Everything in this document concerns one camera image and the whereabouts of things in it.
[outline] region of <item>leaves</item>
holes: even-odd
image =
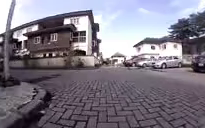
[[[179,19],[177,23],[169,28],[170,37],[175,39],[189,39],[190,37],[199,37],[205,34],[205,11],[191,14],[189,18]]]

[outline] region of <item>fence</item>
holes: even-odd
[[[52,58],[31,58],[11,60],[11,68],[66,68],[67,57]],[[94,56],[73,56],[71,58],[71,67],[95,67],[99,64],[99,60]]]

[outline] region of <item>house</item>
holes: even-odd
[[[185,40],[183,42],[184,55],[198,55],[205,51],[205,36]]]
[[[182,45],[174,39],[145,38],[133,46],[140,58],[158,58],[162,56],[182,57]]]
[[[125,61],[126,56],[117,52],[115,53],[113,56],[111,56],[111,62],[112,64],[123,64],[123,62]]]
[[[68,51],[99,56],[99,24],[92,10],[59,14],[11,30],[10,54],[31,57],[66,56]],[[5,34],[0,34],[0,52]]]

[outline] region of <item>bush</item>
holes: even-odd
[[[78,59],[78,62],[77,62],[77,64],[76,64],[76,67],[78,67],[78,68],[84,67],[84,63],[83,63],[83,61],[82,61],[81,59]]]

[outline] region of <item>driveway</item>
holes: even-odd
[[[12,74],[52,93],[39,127],[205,128],[205,74],[127,68]]]

